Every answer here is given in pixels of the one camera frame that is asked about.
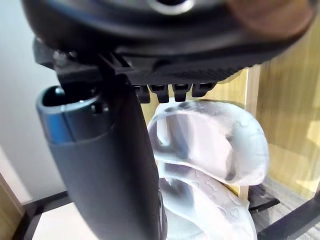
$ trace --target black cylindrical part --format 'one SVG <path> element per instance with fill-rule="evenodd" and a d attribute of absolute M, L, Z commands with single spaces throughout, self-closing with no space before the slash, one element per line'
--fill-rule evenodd
<path fill-rule="evenodd" d="M 47 89 L 37 110 L 67 191 L 106 240 L 159 240 L 159 175 L 136 93 L 70 102 Z"/>

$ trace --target black metal frame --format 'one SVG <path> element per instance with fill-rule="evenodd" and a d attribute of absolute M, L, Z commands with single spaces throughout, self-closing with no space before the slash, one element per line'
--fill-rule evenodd
<path fill-rule="evenodd" d="M 40 199 L 24 205 L 25 214 L 13 236 L 14 240 L 32 240 L 42 213 L 72 203 L 68 193 Z M 257 234 L 259 240 L 293 240 L 320 222 L 320 192 L 286 216 Z"/>

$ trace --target light wood surface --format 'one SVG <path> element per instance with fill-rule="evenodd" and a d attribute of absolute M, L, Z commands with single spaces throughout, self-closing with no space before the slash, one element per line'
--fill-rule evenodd
<path fill-rule="evenodd" d="M 12 239 L 24 210 L 0 174 L 0 240 Z"/>
<path fill-rule="evenodd" d="M 269 176 L 310 199 L 320 179 L 320 19 L 294 47 L 261 66 L 257 119 Z"/>

